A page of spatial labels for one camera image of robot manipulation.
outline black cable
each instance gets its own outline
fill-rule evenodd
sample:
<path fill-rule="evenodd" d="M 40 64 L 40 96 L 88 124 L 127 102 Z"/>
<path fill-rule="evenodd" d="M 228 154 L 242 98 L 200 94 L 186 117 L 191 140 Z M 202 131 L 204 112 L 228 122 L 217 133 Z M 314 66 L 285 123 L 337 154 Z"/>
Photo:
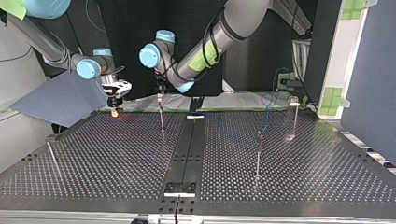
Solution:
<path fill-rule="evenodd" d="M 213 34 L 213 27 L 214 27 L 213 22 L 215 21 L 215 19 L 217 17 L 219 17 L 220 13 L 224 10 L 224 8 L 225 7 L 221 7 L 221 9 L 216 13 L 216 15 L 212 18 L 212 20 L 210 20 L 210 23 L 207 25 L 207 27 L 205 29 L 205 32 L 204 32 L 204 38 L 202 40 L 202 53 L 204 55 L 205 62 L 206 62 L 207 66 L 209 68 L 211 68 L 213 64 L 211 64 L 209 62 L 209 60 L 207 59 L 207 56 L 206 56 L 205 44 L 206 44 L 207 32 L 210 30 L 209 31 L 210 40 L 212 41 L 213 48 L 215 49 L 215 52 L 216 52 L 216 59 L 215 60 L 216 60 L 216 63 L 217 63 L 219 61 L 219 49 L 218 49 L 218 44 L 216 42 L 216 38 L 215 38 L 215 36 Z"/>
<path fill-rule="evenodd" d="M 27 50 L 27 52 L 24 53 L 22 56 L 19 56 L 19 57 L 16 57 L 16 58 L 12 58 L 12 59 L 0 60 L 0 63 L 11 62 L 11 61 L 15 61 L 15 60 L 21 59 L 21 58 L 25 57 L 26 55 L 28 55 L 31 50 L 32 50 L 32 46 L 30 46 L 29 49 Z"/>
<path fill-rule="evenodd" d="M 312 100 L 311 96 L 309 95 L 308 91 L 306 90 L 305 84 L 303 82 L 303 79 L 300 76 L 300 72 L 298 70 L 298 66 L 297 66 L 297 62 L 296 59 L 294 57 L 294 50 L 293 50 L 293 36 L 294 36 L 294 23 L 296 21 L 296 16 L 297 16 L 297 10 L 298 10 L 298 5 L 296 4 L 296 7 L 294 9 L 293 12 L 293 19 L 291 21 L 291 50 L 293 51 L 293 53 L 291 54 L 291 57 L 293 59 L 293 65 L 296 68 L 295 73 L 297 74 L 298 78 L 300 79 L 301 84 L 303 85 L 303 89 L 305 91 L 306 96 L 308 97 L 308 99 L 312 102 L 312 105 L 314 106 L 314 108 L 318 111 L 318 107 L 315 105 L 315 102 Z"/>
<path fill-rule="evenodd" d="M 178 196 L 178 198 L 177 198 L 177 204 L 176 204 L 176 209 L 175 209 L 175 224 L 178 224 L 177 210 L 178 210 L 179 203 L 180 203 L 180 196 Z"/>
<path fill-rule="evenodd" d="M 70 20 L 70 17 L 69 17 L 69 14 L 67 13 L 67 11 L 66 11 L 66 18 L 67 18 L 67 20 L 69 21 L 69 25 L 70 25 L 70 28 L 72 29 L 73 36 L 74 36 L 74 38 L 76 39 L 78 48 L 81 50 L 81 53 L 84 54 L 84 51 L 82 50 L 81 43 L 79 43 L 76 30 L 75 30 L 75 28 L 74 28 L 74 26 L 73 26 L 73 23 L 72 23 L 71 20 Z"/>

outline metal frame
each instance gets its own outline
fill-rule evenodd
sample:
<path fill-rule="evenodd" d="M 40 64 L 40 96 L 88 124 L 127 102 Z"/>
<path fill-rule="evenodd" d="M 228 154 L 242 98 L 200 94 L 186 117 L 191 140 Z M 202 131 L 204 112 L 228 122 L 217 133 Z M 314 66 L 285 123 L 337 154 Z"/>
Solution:
<path fill-rule="evenodd" d="M 230 112 L 230 113 L 257 113 L 260 112 Z M 291 223 L 296 221 L 306 223 L 396 223 L 394 216 L 394 203 L 370 204 L 362 203 L 357 206 L 354 203 L 257 203 L 257 202 L 210 202 L 204 201 L 201 197 L 201 174 L 203 171 L 203 160 L 205 154 L 205 132 L 208 114 L 204 119 L 185 119 L 184 127 L 178 138 L 178 143 L 174 151 L 173 159 L 168 167 L 167 175 L 163 181 L 163 189 L 168 182 L 196 183 L 197 192 L 195 198 L 159 197 L 153 200 L 142 201 L 116 201 L 112 199 L 90 199 L 90 200 L 17 200 L 14 197 L 0 198 L 2 209 L 0 218 L 6 223 L 19 223 L 26 218 L 39 223 L 43 222 L 125 222 L 135 218 L 149 219 L 153 223 L 174 222 L 174 213 L 177 202 L 178 220 L 181 222 L 193 223 Z M 83 122 L 73 127 L 69 132 L 73 132 Z M 378 174 L 382 181 L 391 188 L 396 188 L 395 176 L 389 173 L 383 166 L 368 159 L 358 147 L 349 142 L 343 135 L 337 133 L 334 137 L 339 143 L 349 149 L 349 153 L 360 158 L 362 163 L 367 163 L 371 171 Z M 34 153 L 43 153 L 47 149 L 42 147 Z M 0 179 L 6 175 L 12 175 L 12 171 L 19 169 L 23 164 L 17 163 L 11 167 L 7 173 L 0 174 Z M 378 219 L 364 218 L 337 218 L 337 217 L 372 217 Z M 382 218 L 395 218 L 395 220 L 385 220 Z"/>

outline metal table surface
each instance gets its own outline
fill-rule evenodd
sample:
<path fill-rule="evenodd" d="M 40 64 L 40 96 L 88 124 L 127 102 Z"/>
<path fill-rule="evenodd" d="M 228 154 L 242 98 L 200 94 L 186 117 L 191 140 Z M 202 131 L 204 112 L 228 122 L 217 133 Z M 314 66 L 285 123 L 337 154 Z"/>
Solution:
<path fill-rule="evenodd" d="M 396 219 L 396 176 L 310 112 L 97 114 L 0 174 L 7 212 Z M 263 130 L 260 176 L 256 178 Z M 169 182 L 194 198 L 165 198 Z"/>

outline cable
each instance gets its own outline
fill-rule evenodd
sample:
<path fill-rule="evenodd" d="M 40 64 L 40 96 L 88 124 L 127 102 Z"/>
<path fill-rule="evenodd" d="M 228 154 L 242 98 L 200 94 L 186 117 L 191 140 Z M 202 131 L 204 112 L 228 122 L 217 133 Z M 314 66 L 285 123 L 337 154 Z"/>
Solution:
<path fill-rule="evenodd" d="M 275 73 L 275 76 L 274 76 L 274 79 L 273 79 L 273 88 L 272 88 L 272 92 L 271 92 L 271 93 L 266 92 L 266 93 L 262 96 L 262 98 L 261 98 L 262 104 L 266 106 L 266 107 L 265 107 L 265 110 L 264 110 L 264 113 L 265 113 L 265 115 L 264 115 L 264 116 L 265 116 L 265 120 L 264 120 L 264 125 L 263 125 L 263 127 L 262 127 L 262 133 L 265 133 L 266 131 L 268 131 L 268 127 L 269 127 L 269 124 L 270 124 L 271 113 L 268 113 L 268 109 L 269 109 L 271 106 L 275 105 L 276 102 L 277 102 L 277 100 L 279 100 L 279 94 L 280 94 L 280 92 L 279 92 L 279 91 L 277 91 L 277 92 L 275 91 L 275 83 L 276 83 L 277 77 L 279 76 L 279 72 L 282 71 L 282 70 L 285 70 L 285 71 L 287 71 L 287 72 L 289 73 L 289 69 L 287 69 L 287 68 L 285 68 L 285 67 L 278 68 L 278 69 L 276 70 L 276 73 Z M 264 100 L 263 100 L 264 96 L 267 95 L 267 94 L 270 94 L 270 95 L 271 95 L 271 101 L 270 101 L 269 104 L 265 103 Z"/>
<path fill-rule="evenodd" d="M 304 82 L 303 82 L 303 79 L 301 78 L 300 72 L 299 72 L 299 70 L 298 70 L 298 68 L 297 68 L 296 59 L 295 59 L 295 57 L 294 57 L 294 49 L 293 49 L 292 43 L 293 43 L 293 36 L 294 36 L 294 23 L 295 23 L 295 21 L 296 21 L 297 10 L 298 10 L 298 5 L 296 4 L 296 7 L 295 7 L 294 12 L 293 12 L 293 19 L 292 19 L 292 21 L 291 21 L 291 50 L 292 50 L 291 57 L 292 57 L 292 59 L 293 59 L 293 65 L 294 65 L 294 67 L 296 68 L 296 69 L 295 69 L 295 70 L 296 70 L 295 72 L 296 72 L 298 78 L 300 79 L 300 82 L 301 82 L 301 84 L 302 84 L 302 86 L 303 86 L 303 89 L 304 89 L 304 91 L 305 91 L 305 94 L 306 94 L 306 96 L 308 97 L 308 99 L 312 102 L 312 105 L 314 106 L 314 108 L 318 111 L 318 107 L 315 105 L 315 102 L 312 100 L 311 96 L 309 95 L 308 91 L 306 90 L 306 87 L 305 87 L 305 84 L 304 84 Z"/>
<path fill-rule="evenodd" d="M 101 76 L 107 76 L 107 75 L 110 75 L 110 74 L 116 75 L 117 73 L 122 72 L 124 69 L 125 69 L 125 66 L 124 66 L 124 65 L 121 65 L 120 67 L 116 68 L 114 71 L 101 74 Z"/>
<path fill-rule="evenodd" d="M 178 196 L 178 198 L 177 198 L 177 204 L 176 204 L 176 209 L 175 209 L 175 224 L 178 224 L 177 209 L 178 209 L 179 202 L 180 202 L 180 196 Z"/>
<path fill-rule="evenodd" d="M 97 26 L 97 25 L 91 20 L 90 14 L 88 13 L 88 3 L 89 3 L 89 2 L 90 2 L 90 0 L 87 0 L 87 1 L 85 2 L 85 14 L 87 15 L 88 21 L 90 21 L 90 23 L 92 24 L 92 26 L 95 27 L 97 30 L 102 31 L 102 32 L 105 33 L 106 30 L 100 28 L 99 26 Z"/>
<path fill-rule="evenodd" d="M 216 42 L 216 38 L 215 38 L 215 36 L 214 36 L 214 34 L 213 34 L 213 27 L 214 27 L 213 22 L 214 22 L 215 19 L 220 15 L 220 13 L 224 10 L 224 8 L 225 8 L 225 7 L 221 7 L 221 9 L 216 13 L 216 15 L 212 18 L 212 20 L 210 20 L 210 23 L 207 25 L 207 27 L 206 27 L 206 29 L 205 29 L 205 32 L 204 32 L 204 38 L 203 38 L 203 40 L 202 40 L 202 53 L 203 53 L 203 55 L 204 55 L 204 59 L 205 59 L 206 65 L 207 65 L 209 68 L 211 68 L 211 67 L 213 66 L 213 64 L 211 64 L 211 63 L 209 62 L 209 60 L 207 59 L 207 56 L 206 56 L 205 45 L 206 45 L 207 32 L 208 32 L 209 29 L 210 29 L 210 31 L 209 31 L 210 40 L 212 41 L 213 48 L 215 49 L 215 52 L 216 52 L 215 61 L 216 61 L 216 63 L 217 63 L 217 62 L 219 61 L 219 49 L 218 49 L 218 44 L 217 44 L 217 42 Z"/>
<path fill-rule="evenodd" d="M 30 51 L 32 51 L 32 49 L 33 49 L 32 46 L 30 46 L 29 49 L 27 50 L 27 52 L 24 53 L 23 55 L 21 55 L 21 56 L 19 56 L 19 57 L 16 57 L 16 58 L 12 58 L 12 59 L 0 60 L 0 63 L 11 62 L 11 61 L 15 61 L 15 60 L 24 58 L 25 56 L 27 56 L 27 55 L 30 53 Z"/>
<path fill-rule="evenodd" d="M 76 42 L 77 42 L 77 45 L 78 45 L 78 51 L 79 51 L 79 53 L 80 53 L 81 55 L 84 55 L 84 52 L 82 51 L 81 43 L 79 43 L 79 40 L 78 40 L 78 37 L 77 37 L 76 30 L 75 30 L 75 28 L 74 28 L 74 26 L 73 26 L 73 23 L 72 23 L 71 20 L 70 20 L 70 17 L 69 17 L 69 14 L 67 13 L 67 11 L 66 11 L 66 18 L 67 18 L 67 20 L 69 21 L 69 25 L 70 25 L 70 28 L 72 29 L 73 36 L 74 36 L 74 38 L 76 39 Z"/>

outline metal rod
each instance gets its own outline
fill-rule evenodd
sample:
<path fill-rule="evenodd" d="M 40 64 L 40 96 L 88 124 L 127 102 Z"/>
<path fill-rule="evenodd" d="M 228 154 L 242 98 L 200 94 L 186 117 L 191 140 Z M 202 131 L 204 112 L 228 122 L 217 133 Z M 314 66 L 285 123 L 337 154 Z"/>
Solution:
<path fill-rule="evenodd" d="M 293 135 L 295 136 L 296 133 L 296 126 L 297 126 L 297 118 L 298 118 L 298 107 L 296 106 L 296 115 L 294 117 L 294 126 L 293 126 Z"/>
<path fill-rule="evenodd" d="M 52 146 L 50 145 L 50 143 L 47 143 L 47 146 L 49 147 L 49 152 L 50 152 L 50 155 L 51 155 L 51 157 L 53 159 L 53 162 L 55 163 L 56 169 L 57 169 L 57 171 L 59 173 L 59 177 L 62 178 L 61 169 L 59 169 L 59 165 L 58 165 L 58 162 L 56 161 L 55 154 L 53 153 Z"/>
<path fill-rule="evenodd" d="M 260 155 L 262 153 L 260 151 L 257 152 L 257 164 L 256 164 L 256 179 L 259 180 L 260 179 Z"/>
<path fill-rule="evenodd" d="M 34 24 L 27 17 L 21 21 L 19 18 L 8 14 L 8 20 L 18 33 L 24 37 L 26 42 L 46 59 L 57 62 L 64 57 L 63 44 L 46 29 Z"/>

